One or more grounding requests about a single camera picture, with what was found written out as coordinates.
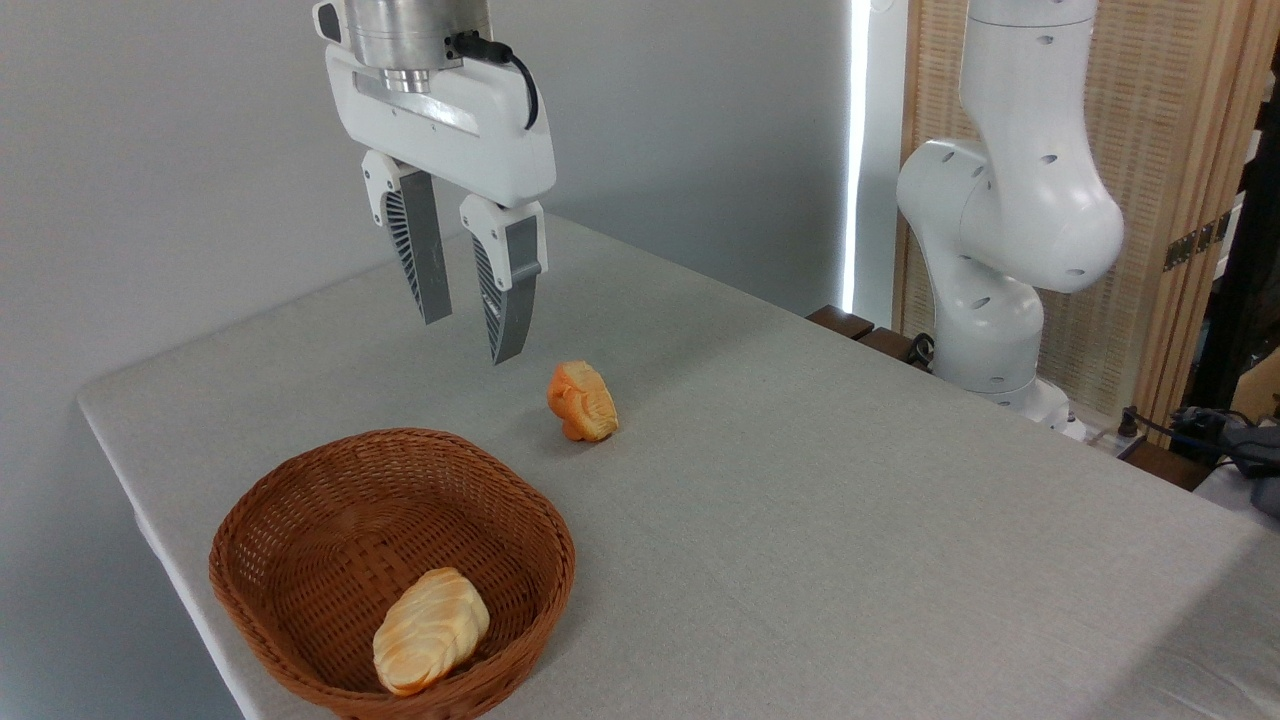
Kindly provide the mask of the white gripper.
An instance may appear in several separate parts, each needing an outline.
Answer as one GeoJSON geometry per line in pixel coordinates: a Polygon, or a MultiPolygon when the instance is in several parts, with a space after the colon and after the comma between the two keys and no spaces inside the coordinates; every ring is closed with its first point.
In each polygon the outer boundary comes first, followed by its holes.
{"type": "Polygon", "coordinates": [[[472,237],[492,361],[521,354],[547,270],[545,217],[532,201],[556,184],[547,109],[529,123],[525,76],[466,61],[434,73],[425,94],[407,94],[339,45],[326,47],[325,65],[340,123],[371,149],[362,173],[372,219],[390,237],[424,322],[452,314],[436,176],[471,193],[460,214],[472,237]]]}

